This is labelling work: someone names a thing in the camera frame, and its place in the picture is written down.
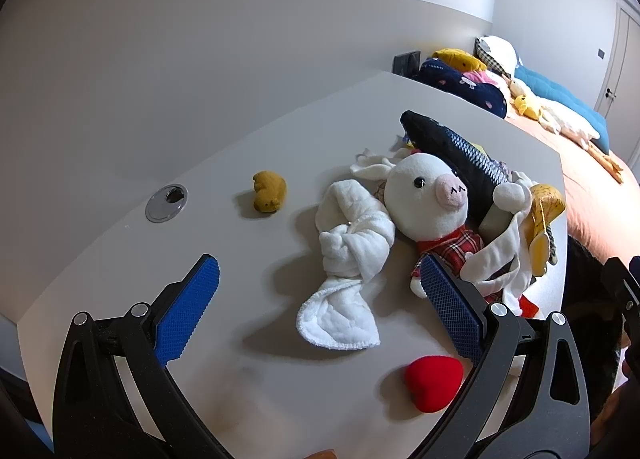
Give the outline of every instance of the pig snout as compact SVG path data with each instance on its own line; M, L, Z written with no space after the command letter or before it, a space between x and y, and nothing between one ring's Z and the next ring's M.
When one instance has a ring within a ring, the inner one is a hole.
M466 204L466 186L460 178L441 174L434 184L438 203L446 210L460 210Z

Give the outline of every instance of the stuffed pig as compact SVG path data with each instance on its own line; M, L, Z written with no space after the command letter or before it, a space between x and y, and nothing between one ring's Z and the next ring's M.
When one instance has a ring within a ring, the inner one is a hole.
M396 227L417 243L420 259L436 253L459 276L466 256L484 246L480 235L465 226L466 187L440 158L421 152L406 156L401 151L398 158L389 159L366 150L351 165L351 173L385 181L379 199ZM411 290L426 298L420 284L420 259L412 272Z

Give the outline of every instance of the red collar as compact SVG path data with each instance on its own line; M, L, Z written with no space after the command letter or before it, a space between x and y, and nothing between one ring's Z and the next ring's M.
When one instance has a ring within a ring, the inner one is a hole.
M466 232L466 225L462 225L460 228L449 233L449 235L445 235L435 241L418 241L416 243L418 245L418 252L422 255L425 251L431 251L441 244L460 238L464 232Z

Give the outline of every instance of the red heart-shaped plush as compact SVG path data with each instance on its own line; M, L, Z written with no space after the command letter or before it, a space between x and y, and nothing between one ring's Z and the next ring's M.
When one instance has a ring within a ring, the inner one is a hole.
M462 363L450 356L423 356L404 371L404 382L420 412L438 412L456 397L462 384Z

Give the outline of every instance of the white towel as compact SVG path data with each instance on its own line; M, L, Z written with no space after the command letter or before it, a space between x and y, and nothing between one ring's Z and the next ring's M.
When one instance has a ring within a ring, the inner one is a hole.
M498 185L494 190L494 203L509 208L513 218L507 229L478 253L468 253L460 269L460 278L473 283L482 296L502 290L502 301L517 316L522 314L518 302L531 282L531 261L522 222L531 210L533 183L521 173L513 173L515 182ZM496 271L511 262L510 270L489 280Z
M328 274L300 308L298 332L327 349L380 345L378 327L360 294L385 264L396 227L384 205L353 179L333 183L316 214L322 265Z

